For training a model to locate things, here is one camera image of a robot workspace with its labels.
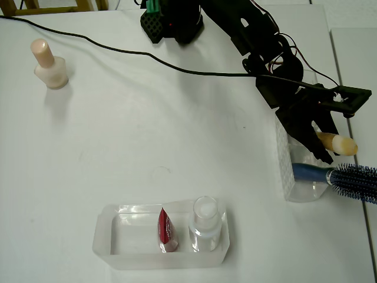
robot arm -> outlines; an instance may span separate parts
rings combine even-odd
[[[270,108],[279,108],[276,116],[287,133],[315,158],[333,162],[318,139],[312,121],[321,131],[338,134],[330,111],[352,117],[368,100],[370,90],[344,86],[327,89],[321,84],[299,89],[297,84],[277,80],[276,77],[301,82],[303,65],[270,14],[262,13],[250,0],[144,0],[143,6],[147,11],[141,16],[141,26],[152,43],[158,43],[162,37],[174,37],[180,44],[190,43],[203,28],[200,13],[203,9],[229,35],[239,53],[248,54],[242,64],[256,77],[256,87]],[[283,58],[283,64],[272,75],[266,65],[278,56]],[[343,102],[334,101],[335,94],[340,94]]]

small plastic bottle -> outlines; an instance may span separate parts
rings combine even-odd
[[[198,198],[188,221],[190,239],[197,252],[210,252],[220,240],[221,216],[217,202],[209,196]]]
[[[46,40],[37,39],[30,46],[39,65],[35,67],[34,74],[49,88],[59,89],[68,82],[65,60],[53,56]]]

blue handle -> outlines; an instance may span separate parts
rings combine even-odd
[[[303,163],[292,163],[293,175],[295,180],[305,180],[311,182],[327,183],[326,174],[333,168],[321,168],[314,165]]]

plastic container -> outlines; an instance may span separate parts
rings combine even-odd
[[[316,84],[316,74],[304,70],[303,81]],[[315,123],[313,123],[313,127],[316,131],[319,131]],[[320,167],[329,167],[329,165],[317,160],[305,146],[290,137],[278,118],[276,118],[276,141],[284,198],[291,202],[312,202],[319,199],[328,184],[306,181],[295,182],[292,163],[306,163]]]
[[[220,240],[221,216],[213,198],[202,196],[195,201],[188,228],[196,251],[210,252],[216,248]]]
[[[195,252],[189,236],[193,200],[163,205],[108,205],[98,216],[93,252],[115,269],[202,268],[220,265],[229,248],[229,231],[223,202],[218,246],[211,252]],[[167,212],[179,238],[175,252],[162,253],[156,238],[161,208]]]

wooden frame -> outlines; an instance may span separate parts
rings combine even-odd
[[[99,11],[108,9],[108,0],[95,1]],[[0,0],[0,8],[3,14],[8,17],[94,11],[91,0],[76,0],[76,4],[77,6],[72,7],[40,8],[38,0],[25,0],[27,9],[18,10],[14,0]]]

